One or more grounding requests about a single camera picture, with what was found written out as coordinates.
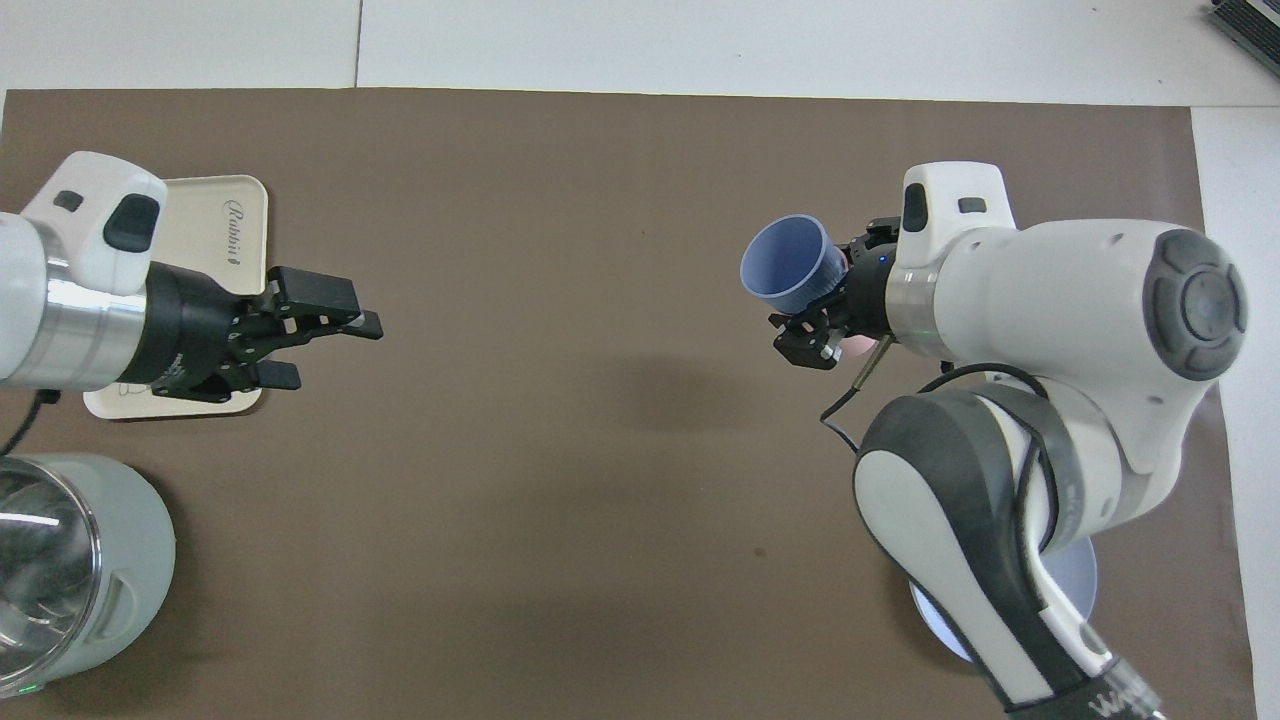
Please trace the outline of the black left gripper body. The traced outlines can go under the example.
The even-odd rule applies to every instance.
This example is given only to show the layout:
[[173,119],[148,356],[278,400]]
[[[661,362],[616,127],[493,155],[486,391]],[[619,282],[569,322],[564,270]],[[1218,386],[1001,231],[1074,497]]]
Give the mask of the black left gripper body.
[[246,361],[230,348],[248,295],[232,293],[204,273],[152,263],[146,301],[145,380],[152,395],[224,404],[253,389]]

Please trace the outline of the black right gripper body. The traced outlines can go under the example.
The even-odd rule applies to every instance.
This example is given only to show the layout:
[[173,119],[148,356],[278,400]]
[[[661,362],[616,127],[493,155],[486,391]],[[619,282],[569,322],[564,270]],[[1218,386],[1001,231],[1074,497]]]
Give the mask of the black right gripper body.
[[886,291],[896,250],[896,243],[849,246],[850,263],[844,278],[845,300],[841,316],[846,337],[863,336],[881,340],[892,333]]

